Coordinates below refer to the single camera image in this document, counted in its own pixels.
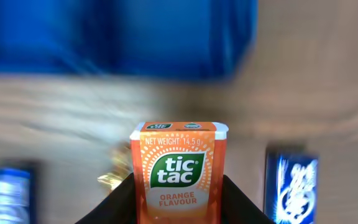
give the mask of table surface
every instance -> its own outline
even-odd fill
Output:
[[[358,1],[259,2],[257,45],[230,83],[0,79],[0,158],[45,161],[46,223],[102,201],[111,148],[152,120],[226,123],[225,173],[260,208],[267,143],[304,141],[321,158],[317,222],[358,223]]]

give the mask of brown surface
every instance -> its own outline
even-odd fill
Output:
[[[47,223],[105,196],[109,148],[145,120],[228,124],[225,173],[262,206],[264,149],[304,139],[321,156],[318,223],[358,223],[358,1],[260,1],[259,39],[226,86],[119,78],[0,80],[0,157],[48,162]]]

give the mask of tic tac logo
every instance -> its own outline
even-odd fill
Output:
[[[150,175],[150,187],[189,187],[203,173],[205,152],[166,154],[158,159]]]
[[[171,128],[172,124],[151,124],[146,129],[167,129]]]
[[[196,123],[190,123],[190,124],[186,124],[185,128],[200,128],[201,125],[196,124]]]

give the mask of blurred blue object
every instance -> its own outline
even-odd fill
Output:
[[[257,0],[0,0],[0,73],[230,77]]]

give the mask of small tic tac logo on lid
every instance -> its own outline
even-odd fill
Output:
[[[190,123],[190,124],[186,124],[185,128],[200,128],[201,125],[196,124],[196,123]]]
[[[146,129],[167,129],[171,128],[172,124],[151,124]]]

